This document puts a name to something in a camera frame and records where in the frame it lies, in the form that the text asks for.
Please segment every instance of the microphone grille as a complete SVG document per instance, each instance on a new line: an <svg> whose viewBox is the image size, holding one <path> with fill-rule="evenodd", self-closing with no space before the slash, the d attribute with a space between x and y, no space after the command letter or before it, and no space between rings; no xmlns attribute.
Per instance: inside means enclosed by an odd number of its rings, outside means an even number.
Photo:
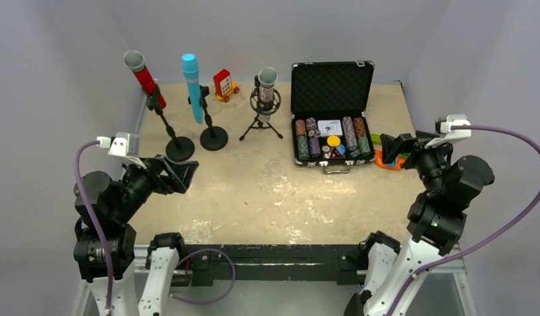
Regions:
<svg viewBox="0 0 540 316"><path fill-rule="evenodd" d="M258 73L258 80L263 86L272 86L278 80L278 74L272 67L265 67Z"/></svg>
<svg viewBox="0 0 540 316"><path fill-rule="evenodd" d="M141 52L131 49L130 51L127 51L122 58L124 60L124 65L132 71L144 69L144 55Z"/></svg>

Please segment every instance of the table top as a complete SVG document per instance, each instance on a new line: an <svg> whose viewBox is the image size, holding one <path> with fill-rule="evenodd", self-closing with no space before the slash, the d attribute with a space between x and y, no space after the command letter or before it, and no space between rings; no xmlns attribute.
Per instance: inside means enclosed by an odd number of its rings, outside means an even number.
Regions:
<svg viewBox="0 0 540 316"><path fill-rule="evenodd" d="M217 101L210 87L206 98L214 126L223 127L228 144L219 151L200 145L205 124L197 124L187 104L185 84L162 84L165 116L178 136L189 137L200 166L186 194L153 194L130 224L137 243L162 232L180 232L190 244L354 244L382 230L403 239L406 215L423 191L415 171L388 171L374 163L355 166L349 174L325 175L320 167L294 164L290 127L290 85L277 84L282 105L272 130L251 130L252 84L228 103ZM371 86L366 117L373 134L414 133L399 84ZM164 153L169 137L153 112L145 117L140 157Z"/></svg>

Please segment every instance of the round black base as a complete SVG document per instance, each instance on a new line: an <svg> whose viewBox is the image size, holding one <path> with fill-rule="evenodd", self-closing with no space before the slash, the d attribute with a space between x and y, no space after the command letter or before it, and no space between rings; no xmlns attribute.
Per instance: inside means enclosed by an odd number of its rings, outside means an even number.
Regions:
<svg viewBox="0 0 540 316"><path fill-rule="evenodd" d="M194 143L192 140L183 136L178 137L177 140L181 145L181 148L177 148L172 140L170 140L169 143L167 143L167 146L165 146L167 158L175 162L185 161L191 158L192 154L194 153Z"/></svg>
<svg viewBox="0 0 540 316"><path fill-rule="evenodd" d="M210 135L210 130L206 128L202 134L200 134L200 145L206 150L216 151L220 150L227 145L227 132L218 126L214 126L215 137Z"/></svg>

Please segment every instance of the poker chip set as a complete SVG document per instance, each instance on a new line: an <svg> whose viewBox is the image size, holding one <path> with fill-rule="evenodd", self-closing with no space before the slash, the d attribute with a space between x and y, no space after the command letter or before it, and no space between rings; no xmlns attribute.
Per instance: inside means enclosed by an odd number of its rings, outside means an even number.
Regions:
<svg viewBox="0 0 540 316"><path fill-rule="evenodd" d="M355 165L375 157L363 116L372 62L298 63L292 67L295 163Z"/></svg>

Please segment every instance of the microphone stand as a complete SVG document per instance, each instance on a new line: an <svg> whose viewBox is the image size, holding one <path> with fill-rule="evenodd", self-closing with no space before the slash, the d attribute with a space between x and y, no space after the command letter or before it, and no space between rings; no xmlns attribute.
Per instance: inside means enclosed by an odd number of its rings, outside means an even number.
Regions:
<svg viewBox="0 0 540 316"><path fill-rule="evenodd" d="M227 132L219 126L212 125L212 117L208 114L208 103L206 103L206 96L210 94L209 88L207 86L200 86L200 93L204 119L206 120L206 125L208 125L202 134L200 134L200 145L206 150L217 151L227 145Z"/></svg>
<svg viewBox="0 0 540 316"><path fill-rule="evenodd" d="M169 123L167 122L167 119L165 118L165 115L163 115L163 109L161 108L161 104L159 104L158 97L161 94L159 91L159 85L155 85L155 90L153 94L146 94L148 96L146 100L146 107L150 111L154 111L155 114L157 114L161 120L163 121L163 124L165 125L165 131L167 132L167 135L171 138L169 143L167 143L167 146L165 146L165 153L167 154L167 158L171 161L185 161L189 158L191 158L192 154L194 153L194 143L190 138L179 136L175 134L175 130Z"/></svg>

